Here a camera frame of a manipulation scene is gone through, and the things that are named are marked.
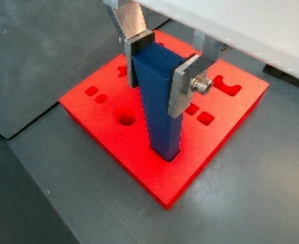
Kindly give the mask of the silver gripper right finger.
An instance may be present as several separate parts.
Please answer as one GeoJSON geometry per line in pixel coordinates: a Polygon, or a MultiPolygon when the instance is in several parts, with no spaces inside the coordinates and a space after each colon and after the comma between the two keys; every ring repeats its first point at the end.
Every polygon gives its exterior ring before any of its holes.
{"type": "Polygon", "coordinates": [[[231,50],[230,45],[199,30],[195,31],[194,48],[203,53],[193,54],[174,72],[169,105],[169,115],[173,118],[178,118],[190,107],[195,92],[202,95],[210,93],[214,82],[207,71],[231,50]]]}

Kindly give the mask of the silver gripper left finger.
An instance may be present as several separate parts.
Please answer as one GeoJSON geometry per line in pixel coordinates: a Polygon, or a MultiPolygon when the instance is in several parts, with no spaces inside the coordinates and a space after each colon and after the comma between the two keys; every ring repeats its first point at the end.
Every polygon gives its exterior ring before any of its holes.
{"type": "Polygon", "coordinates": [[[132,0],[103,0],[120,36],[127,62],[127,81],[131,88],[139,86],[134,55],[155,41],[155,33],[147,27],[143,9],[132,0]]]}

